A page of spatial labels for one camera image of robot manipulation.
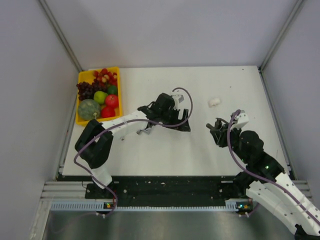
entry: white wall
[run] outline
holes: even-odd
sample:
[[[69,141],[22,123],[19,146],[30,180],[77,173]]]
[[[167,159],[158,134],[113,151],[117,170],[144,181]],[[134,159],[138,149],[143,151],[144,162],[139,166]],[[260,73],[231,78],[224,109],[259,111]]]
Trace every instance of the white wall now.
[[[47,0],[83,69],[260,65],[295,0]]]
[[[308,0],[265,75],[296,173],[320,207],[320,1]]]
[[[26,239],[77,72],[35,0],[0,1],[0,238]]]

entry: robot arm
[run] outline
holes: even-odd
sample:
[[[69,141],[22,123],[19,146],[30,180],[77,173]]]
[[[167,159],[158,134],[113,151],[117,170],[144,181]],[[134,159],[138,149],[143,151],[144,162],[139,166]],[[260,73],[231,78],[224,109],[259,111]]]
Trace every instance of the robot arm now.
[[[241,111],[235,118],[230,131],[232,151],[246,164],[246,170],[276,183],[257,179],[247,172],[240,172],[233,180],[240,196],[248,196],[258,202],[282,221],[294,234],[296,240],[320,240],[320,211],[294,185],[284,168],[270,155],[264,152],[264,142],[254,131],[243,131],[249,122],[248,115]],[[227,132],[229,123],[218,118],[215,125],[207,124],[215,144],[228,146]]]
[[[156,123],[163,123],[167,126],[179,125],[172,129],[190,132],[189,123],[186,121],[189,113],[188,109],[183,110],[182,118],[179,119],[179,103],[183,100],[183,95],[177,92],[172,92],[170,95],[161,93],[156,101],[139,107],[129,115],[103,123],[99,123],[95,119],[91,120],[75,144],[77,152],[102,131],[114,127],[102,134],[97,141],[92,142],[80,154],[80,157],[88,163],[91,174],[94,176],[94,182],[104,189],[104,186],[109,185],[112,181],[112,177],[107,170],[107,159],[114,139],[123,139],[125,135],[132,132],[149,132]]]

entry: white tabletop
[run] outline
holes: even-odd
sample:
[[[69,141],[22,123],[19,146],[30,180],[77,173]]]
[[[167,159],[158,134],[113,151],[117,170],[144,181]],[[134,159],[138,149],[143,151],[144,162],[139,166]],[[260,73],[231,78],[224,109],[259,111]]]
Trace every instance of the white tabletop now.
[[[151,134],[131,133],[123,141],[114,140],[108,171],[113,176],[230,176],[240,172],[228,148],[216,146],[206,128],[215,118],[230,120],[237,109],[245,110],[249,123],[243,130],[256,131],[264,141],[264,150],[276,158],[288,172],[275,123],[256,66],[122,68],[122,104],[124,114],[156,100],[175,87],[187,89],[194,110],[191,132],[155,126]],[[220,105],[209,108],[208,100],[220,98]],[[181,107],[190,108],[185,95]],[[84,127],[74,125],[62,174],[87,176],[73,162],[75,143]]]

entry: yellow plastic bin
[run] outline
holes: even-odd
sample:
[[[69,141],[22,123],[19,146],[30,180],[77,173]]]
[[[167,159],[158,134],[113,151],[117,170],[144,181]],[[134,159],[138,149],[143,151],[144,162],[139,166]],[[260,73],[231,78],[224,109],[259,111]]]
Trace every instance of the yellow plastic bin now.
[[[117,74],[117,88],[118,88],[118,100],[119,100],[119,107],[115,108],[115,116],[113,117],[107,117],[107,118],[102,118],[99,117],[96,120],[98,122],[105,122],[105,121],[109,121],[109,120],[113,120],[113,119],[117,119],[119,117],[122,117],[123,114],[123,110],[122,110],[122,97],[121,97],[121,77],[120,77],[120,71],[119,68],[117,66],[114,67],[108,67],[107,68],[108,72],[112,72],[112,73],[116,73]],[[89,84],[94,82],[94,70],[90,70],[90,71],[82,71],[79,73],[78,76],[78,83],[82,83],[82,82],[87,82]],[[75,112],[75,123],[79,124],[81,126],[86,126],[87,123],[89,121],[83,120],[81,117],[79,117],[78,115],[78,106],[81,103],[81,101],[79,100],[79,95],[77,95],[76,97],[76,112]]]

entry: gray floor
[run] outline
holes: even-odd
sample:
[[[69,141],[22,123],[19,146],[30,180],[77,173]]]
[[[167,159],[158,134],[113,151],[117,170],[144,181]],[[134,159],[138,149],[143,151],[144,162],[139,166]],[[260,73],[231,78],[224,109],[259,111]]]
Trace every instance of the gray floor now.
[[[43,240],[293,240],[287,228],[263,207],[250,218],[231,212],[115,212],[111,217],[51,212]]]

